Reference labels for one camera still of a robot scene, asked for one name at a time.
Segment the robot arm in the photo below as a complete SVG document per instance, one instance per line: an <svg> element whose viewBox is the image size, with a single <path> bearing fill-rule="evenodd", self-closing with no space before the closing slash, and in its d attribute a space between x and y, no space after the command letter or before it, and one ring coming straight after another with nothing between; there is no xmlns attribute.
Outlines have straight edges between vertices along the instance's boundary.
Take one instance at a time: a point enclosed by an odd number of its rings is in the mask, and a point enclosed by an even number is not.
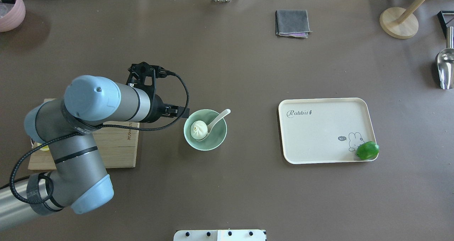
<svg viewBox="0 0 454 241"><path fill-rule="evenodd" d="M188 116L189 92L183 107L161 105L154 86L126 85L108 78L83 75L75 78L62 98L45 102L31 110L24 120L27 134L40 143L14 165L8 184L1 188L1 230L7 230L38 217L70 207L76 214L95 210L114 196L112 181L93 136L101 128L129 129L108 121L152 123L162 116L175 121ZM55 170L16 178L21 164L40 148L48 146Z"/></svg>

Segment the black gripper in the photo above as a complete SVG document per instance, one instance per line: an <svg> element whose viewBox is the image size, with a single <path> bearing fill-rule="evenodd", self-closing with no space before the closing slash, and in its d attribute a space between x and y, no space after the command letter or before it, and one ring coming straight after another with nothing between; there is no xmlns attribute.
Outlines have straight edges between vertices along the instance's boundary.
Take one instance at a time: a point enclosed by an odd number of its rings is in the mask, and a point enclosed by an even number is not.
<svg viewBox="0 0 454 241"><path fill-rule="evenodd" d="M154 123L159 120L163 114L166 118L188 118L190 115L190 108L164 104L161 97L157 94L152 96L150 103L149 113L147 114L147 123Z"/></svg>

